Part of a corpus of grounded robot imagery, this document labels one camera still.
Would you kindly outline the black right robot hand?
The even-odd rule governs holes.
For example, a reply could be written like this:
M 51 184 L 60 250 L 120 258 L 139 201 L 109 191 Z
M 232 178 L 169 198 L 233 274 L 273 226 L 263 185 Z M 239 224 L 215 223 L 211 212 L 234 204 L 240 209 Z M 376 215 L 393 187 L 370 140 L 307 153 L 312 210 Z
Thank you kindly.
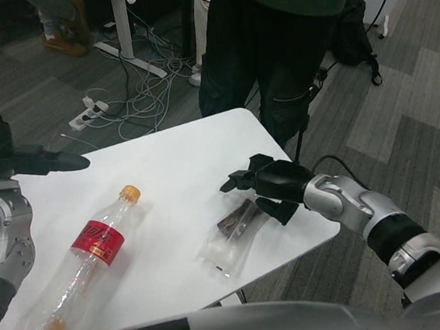
M 256 154 L 249 158 L 247 169 L 235 171 L 228 178 L 221 192 L 253 189 L 260 211 L 285 226 L 304 202 L 303 195 L 314 174 L 293 162 Z

